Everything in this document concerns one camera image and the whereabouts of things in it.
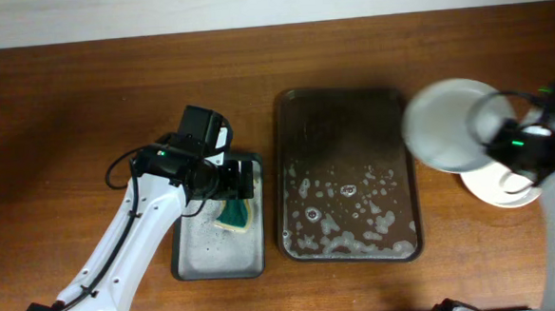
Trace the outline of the white plate with stain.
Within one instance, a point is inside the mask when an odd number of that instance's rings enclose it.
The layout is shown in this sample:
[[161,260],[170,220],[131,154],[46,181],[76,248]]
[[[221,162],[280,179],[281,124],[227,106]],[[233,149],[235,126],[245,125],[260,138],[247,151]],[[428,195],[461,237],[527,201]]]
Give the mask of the white plate with stain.
[[[484,141],[489,141],[504,123],[512,120],[511,111],[479,111],[468,117],[470,130]],[[505,165],[491,161],[476,170],[462,172],[459,177],[465,188],[477,199],[502,208],[525,206],[541,196],[541,189],[532,181],[510,171]]]

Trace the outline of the green and yellow sponge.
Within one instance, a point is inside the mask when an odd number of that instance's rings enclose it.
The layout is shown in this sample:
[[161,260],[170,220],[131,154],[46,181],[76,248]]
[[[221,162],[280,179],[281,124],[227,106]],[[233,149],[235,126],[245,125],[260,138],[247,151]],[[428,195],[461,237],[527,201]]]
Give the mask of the green and yellow sponge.
[[243,233],[251,226],[252,219],[252,209],[247,199],[227,200],[215,219],[215,226],[223,230]]

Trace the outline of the grey-white plate with stain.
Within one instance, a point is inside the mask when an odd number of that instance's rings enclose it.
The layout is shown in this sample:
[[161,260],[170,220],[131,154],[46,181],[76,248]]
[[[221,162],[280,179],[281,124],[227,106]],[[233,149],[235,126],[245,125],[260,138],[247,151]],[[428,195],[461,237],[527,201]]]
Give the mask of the grey-white plate with stain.
[[476,170],[492,159],[484,141],[471,131],[468,117],[479,111],[504,110],[514,114],[505,98],[495,96],[481,107],[477,103],[497,90],[479,81],[447,79],[423,88],[406,107],[402,137],[422,164],[449,173]]

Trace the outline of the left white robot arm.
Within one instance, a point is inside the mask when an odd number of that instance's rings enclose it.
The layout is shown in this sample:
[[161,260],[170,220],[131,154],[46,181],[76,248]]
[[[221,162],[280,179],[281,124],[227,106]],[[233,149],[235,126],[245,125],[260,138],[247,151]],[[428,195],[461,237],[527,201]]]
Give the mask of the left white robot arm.
[[109,228],[87,263],[52,305],[26,311],[129,311],[145,270],[169,227],[198,203],[219,202],[215,224],[243,232],[252,223],[252,161],[230,152],[234,130],[216,111],[187,106],[175,132],[127,151],[130,178]]

